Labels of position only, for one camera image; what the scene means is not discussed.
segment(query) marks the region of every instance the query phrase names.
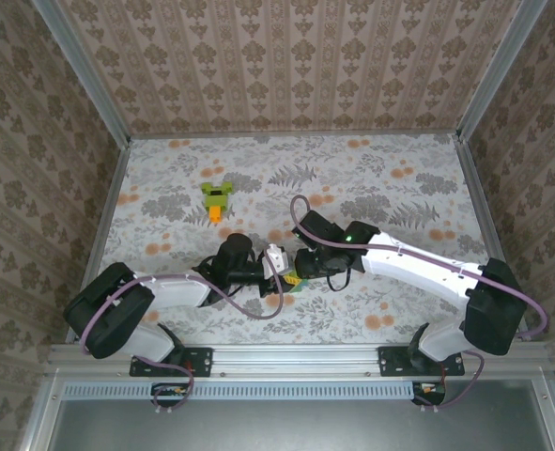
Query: wall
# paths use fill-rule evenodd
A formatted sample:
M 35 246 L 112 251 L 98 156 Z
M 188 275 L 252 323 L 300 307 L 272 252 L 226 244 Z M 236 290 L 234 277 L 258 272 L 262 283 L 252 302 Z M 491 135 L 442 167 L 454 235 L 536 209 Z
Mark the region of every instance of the wall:
M 60 0 L 131 133 L 452 129 L 517 0 Z
M 117 148 L 39 14 L 0 0 L 0 450 L 78 291 Z
M 519 282 L 550 315 L 555 359 L 555 1 L 549 1 L 470 139 Z

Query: yellow toy block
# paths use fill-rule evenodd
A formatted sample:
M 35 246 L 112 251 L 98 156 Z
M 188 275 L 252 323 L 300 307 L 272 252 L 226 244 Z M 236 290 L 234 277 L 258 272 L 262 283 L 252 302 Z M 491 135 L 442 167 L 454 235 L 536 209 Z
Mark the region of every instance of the yellow toy block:
M 218 205 L 213 205 L 208 208 L 208 216 L 213 224 L 221 222 L 221 207 Z
M 300 279 L 299 277 L 296 277 L 294 275 L 288 274 L 288 275 L 284 275 L 284 280 L 289 284 L 289 285 L 293 285 L 296 286 L 297 284 L 299 284 L 302 279 Z

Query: orange block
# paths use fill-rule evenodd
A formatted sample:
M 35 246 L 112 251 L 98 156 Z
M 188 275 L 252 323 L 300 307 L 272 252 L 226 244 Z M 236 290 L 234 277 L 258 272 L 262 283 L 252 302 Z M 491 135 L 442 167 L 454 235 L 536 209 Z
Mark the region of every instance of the orange block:
M 213 205 L 208 209 L 208 216 L 210 221 L 214 224 L 221 222 L 221 207 L 218 205 Z

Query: vent grille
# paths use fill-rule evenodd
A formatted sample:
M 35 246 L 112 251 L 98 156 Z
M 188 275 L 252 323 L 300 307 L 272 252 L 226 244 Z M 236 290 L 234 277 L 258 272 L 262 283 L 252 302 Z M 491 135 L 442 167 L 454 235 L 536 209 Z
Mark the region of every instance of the vent grille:
M 151 399 L 152 382 L 67 382 L 63 400 Z M 412 382 L 198 381 L 192 399 L 412 399 Z

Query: aluminum frame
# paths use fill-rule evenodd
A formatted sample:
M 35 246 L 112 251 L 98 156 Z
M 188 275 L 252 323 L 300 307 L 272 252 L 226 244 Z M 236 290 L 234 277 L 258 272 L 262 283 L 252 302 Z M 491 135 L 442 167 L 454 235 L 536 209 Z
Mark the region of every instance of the aluminum frame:
M 130 156 L 131 147 L 125 146 L 121 149 L 118 159 L 116 160 L 115 173 L 112 176 L 110 188 L 108 189 L 104 209 L 101 211 L 98 231 L 96 232 L 96 238 L 91 246 L 91 254 L 89 254 L 89 260 L 87 261 L 87 266 L 85 267 L 83 281 L 81 282 L 81 289 L 89 285 L 89 283 L 96 278 L 98 271 L 100 270 L 101 258 L 104 254 L 106 240 L 108 240 L 108 233 L 110 232 L 110 226 L 112 225 L 112 218 L 115 215 L 116 202 L 118 201 L 118 196 L 120 195 L 120 188 L 122 187 L 123 179 L 127 173 L 127 164 L 129 163 Z M 65 343 L 74 343 L 76 337 L 76 333 L 72 329 L 69 329 L 65 338 Z
M 256 138 L 256 137 L 277 137 L 277 136 L 358 136 L 362 135 L 380 135 L 380 134 L 455 134 L 455 129 L 395 129 L 395 130 L 372 130 L 372 129 L 355 129 L 355 130 L 295 130 L 295 131 L 278 131 L 271 132 L 221 132 L 222 138 Z M 147 141 L 150 139 L 194 139 L 194 138 L 216 138 L 219 135 L 214 132 L 198 133 L 152 133 L 152 134 L 134 134 L 131 137 L 133 141 Z
M 505 261 L 504 252 L 502 251 L 501 241 L 499 240 L 494 220 L 487 205 L 486 195 L 480 182 L 480 177 L 475 167 L 475 162 L 471 156 L 469 143 L 465 138 L 456 138 L 455 140 L 456 155 L 463 170 L 463 176 L 467 182 L 467 190 L 475 210 L 477 224 L 482 231 L 484 237 L 484 246 L 490 257 Z
M 95 69 L 95 62 L 89 59 L 77 33 L 70 25 L 69 18 L 58 2 L 34 0 L 33 3 L 52 31 L 55 41 L 70 62 L 89 99 L 96 106 L 108 132 L 115 139 L 118 147 L 124 148 L 129 143 L 129 125 L 116 108 L 112 96 L 109 94 L 110 89 L 99 77 Z
M 547 0 L 526 0 L 519 5 L 515 17 L 456 127 L 464 138 L 469 139 L 477 128 L 546 4 Z
M 381 377 L 378 368 L 378 347 L 370 345 L 217 345 L 211 346 L 213 368 L 210 381 L 272 382 L 272 381 L 421 381 L 433 378 Z M 528 380 L 538 398 L 548 437 L 555 450 L 555 381 L 546 344 L 517 341 L 502 357 L 485 356 L 486 366 L 481 380 Z M 96 361 L 82 355 L 76 345 L 52 347 L 45 369 L 43 384 L 25 432 L 22 451 L 46 450 L 50 445 L 55 422 L 63 402 L 66 382 L 106 381 L 120 384 L 159 381 L 156 378 L 131 378 L 128 355 L 111 356 Z M 466 374 L 451 380 L 470 380 L 479 360 L 466 356 Z M 162 378 L 166 382 L 183 382 L 185 378 Z

